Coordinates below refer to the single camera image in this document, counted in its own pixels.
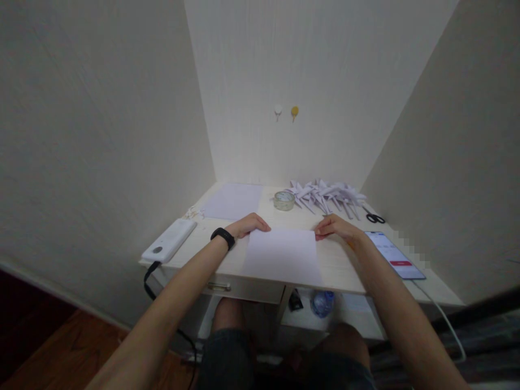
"denim shorts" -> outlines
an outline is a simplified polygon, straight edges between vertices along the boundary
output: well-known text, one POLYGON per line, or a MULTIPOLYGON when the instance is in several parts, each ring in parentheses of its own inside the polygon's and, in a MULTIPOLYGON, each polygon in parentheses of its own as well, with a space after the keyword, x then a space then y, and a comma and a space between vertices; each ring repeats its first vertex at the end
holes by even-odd
MULTIPOLYGON (((198 390, 255 388, 254 361, 249 338, 239 329, 221 329, 204 345, 198 390)), ((374 379, 361 363, 337 353, 322 353, 313 362, 305 388, 375 390, 374 379)))

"desk leg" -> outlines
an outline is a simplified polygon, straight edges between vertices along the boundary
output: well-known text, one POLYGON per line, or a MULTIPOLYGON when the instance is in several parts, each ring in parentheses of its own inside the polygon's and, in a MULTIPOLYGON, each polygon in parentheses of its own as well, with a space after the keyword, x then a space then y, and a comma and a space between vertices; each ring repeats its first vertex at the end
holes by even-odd
POLYGON ((280 328, 280 324, 282 323, 283 313, 285 312, 285 308, 289 304, 289 298, 291 298, 293 290, 294 286, 292 284, 286 284, 285 288, 283 289, 282 299, 280 300, 280 304, 278 305, 278 313, 276 313, 275 325, 273 326, 271 332, 271 341, 274 341, 276 339, 278 329, 280 328))

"phone screen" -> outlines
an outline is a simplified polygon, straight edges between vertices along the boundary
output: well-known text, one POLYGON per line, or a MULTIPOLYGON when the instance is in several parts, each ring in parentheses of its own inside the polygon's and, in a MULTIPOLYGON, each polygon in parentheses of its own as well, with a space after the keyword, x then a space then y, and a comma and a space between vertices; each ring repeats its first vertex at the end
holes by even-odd
POLYGON ((426 279, 419 269, 381 232, 365 232, 395 272, 403 279, 426 279))

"sheet of paper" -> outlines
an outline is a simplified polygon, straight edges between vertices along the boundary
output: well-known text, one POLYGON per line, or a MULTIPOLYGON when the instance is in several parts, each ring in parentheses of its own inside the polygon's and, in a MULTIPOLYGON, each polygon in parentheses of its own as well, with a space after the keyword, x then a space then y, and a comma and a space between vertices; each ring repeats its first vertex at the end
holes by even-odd
POLYGON ((245 276, 323 286, 314 232, 273 229, 251 232, 242 270, 245 276))
POLYGON ((365 295, 358 294, 342 294, 343 299, 345 301, 345 306, 347 310, 352 311, 372 311, 370 304, 368 303, 367 297, 365 295))
POLYGON ((226 183, 204 205, 206 218, 239 220, 257 212, 262 186, 226 183))

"plastic bottle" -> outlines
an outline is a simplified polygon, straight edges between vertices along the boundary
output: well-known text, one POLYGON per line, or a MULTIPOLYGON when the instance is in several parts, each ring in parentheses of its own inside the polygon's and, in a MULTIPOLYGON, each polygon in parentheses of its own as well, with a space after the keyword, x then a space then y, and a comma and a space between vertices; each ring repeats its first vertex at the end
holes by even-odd
POLYGON ((310 308, 319 318, 327 317, 334 307, 334 293, 332 291, 317 291, 310 300, 310 308))

